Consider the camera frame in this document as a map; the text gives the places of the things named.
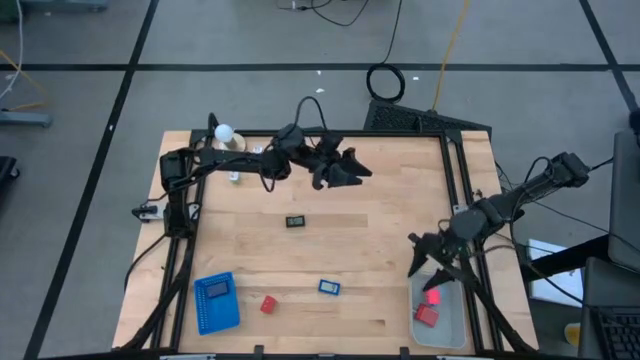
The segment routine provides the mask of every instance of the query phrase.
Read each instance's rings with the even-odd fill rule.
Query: concrete floor
[[[640,2],[589,3],[618,62],[640,63],[634,42]],[[361,4],[336,1],[323,10],[347,20]],[[126,64],[148,5],[111,0],[104,13],[31,14],[25,63]],[[160,0],[140,63],[377,62],[396,6],[371,1],[353,27],[338,28],[311,11],[277,10],[273,1]],[[461,7],[462,0],[405,0],[390,62],[439,63]],[[0,48],[17,57],[16,43],[15,26],[1,25]],[[473,1],[451,62],[606,64],[578,1],[555,0]],[[30,74],[51,94],[41,111],[55,123],[0,128],[0,154],[17,157],[23,174],[0,208],[0,358],[9,360],[24,354],[123,79],[120,71]],[[624,76],[640,94],[640,73]],[[437,72],[406,71],[405,78],[400,105],[427,109]],[[370,100],[364,80],[365,71],[345,70],[136,72],[40,356],[109,349],[140,229],[130,210],[145,199],[164,131],[204,127],[210,111],[237,128],[276,129],[292,120],[305,95],[318,97],[329,127],[361,129]],[[385,74],[373,80],[389,93],[397,86]],[[318,88],[325,92],[316,94]],[[2,107],[34,99],[35,90],[20,79]],[[316,125],[317,115],[307,110],[303,125]],[[492,126],[496,159],[520,181],[539,155],[572,151],[590,164],[609,158],[629,110],[610,71],[450,71],[438,111]],[[603,168],[584,187],[544,202],[607,228],[610,185],[610,168]],[[545,209],[525,210],[516,226],[520,240],[571,246],[599,235]],[[564,322],[541,319],[564,311],[536,304],[532,311],[543,349],[573,353],[562,345]]]

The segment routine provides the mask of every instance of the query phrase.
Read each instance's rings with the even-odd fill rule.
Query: red cube
[[[260,311],[262,311],[265,314],[271,314],[273,312],[273,308],[276,307],[277,303],[278,302],[276,301],[276,299],[267,295],[264,297],[264,301],[262,301],[262,306],[260,306]]]
[[[429,289],[424,293],[427,304],[440,305],[440,290],[437,287]]]
[[[429,327],[435,327],[438,322],[438,312],[425,304],[420,304],[415,314],[415,319],[427,324]]]

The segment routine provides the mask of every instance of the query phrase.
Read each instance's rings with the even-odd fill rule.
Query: wooden table
[[[189,135],[165,133],[160,154],[188,146]],[[465,132],[463,139],[473,190],[480,189],[485,196],[498,193],[487,134]],[[248,137],[248,149],[264,147],[268,140]],[[341,149],[348,146],[357,149],[358,159],[374,173],[362,186],[316,191],[310,174],[296,166],[273,193],[265,192],[257,175],[241,174],[237,185],[229,182],[225,172],[207,178],[191,279],[232,271],[241,324],[199,336],[191,287],[181,352],[251,353],[256,344],[264,345],[266,353],[398,354],[402,346],[409,347],[411,354],[474,352],[468,329],[462,349],[423,347],[409,332],[406,275],[412,248],[407,235],[435,232],[438,220],[451,216],[438,139],[348,137]],[[451,158],[457,174],[455,152]],[[456,179],[458,197],[464,203]],[[162,193],[156,168],[150,197]],[[304,214],[306,227],[285,228],[284,218],[291,214]],[[142,225],[136,256],[162,232],[161,222]],[[114,346],[130,339],[157,303],[168,243],[132,273]],[[505,243],[494,236],[486,246]],[[491,252],[487,262],[498,307],[524,340],[537,348],[515,252]],[[340,296],[319,293],[320,279],[341,283]],[[272,315],[259,310],[265,295],[279,302]],[[477,303],[487,348],[491,345],[487,317]],[[169,343],[173,317],[170,308],[163,345]]]

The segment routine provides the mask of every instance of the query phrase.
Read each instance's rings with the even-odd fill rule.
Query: white ball
[[[228,143],[233,139],[233,129],[227,124],[220,124],[214,130],[216,139],[223,143]]]

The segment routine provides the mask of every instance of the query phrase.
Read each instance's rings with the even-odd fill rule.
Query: blue tray
[[[226,282],[228,292],[216,297],[209,297],[207,289],[216,284]],[[198,279],[193,283],[196,298],[196,314],[198,316],[198,333],[211,334],[240,325],[238,298],[233,273]]]

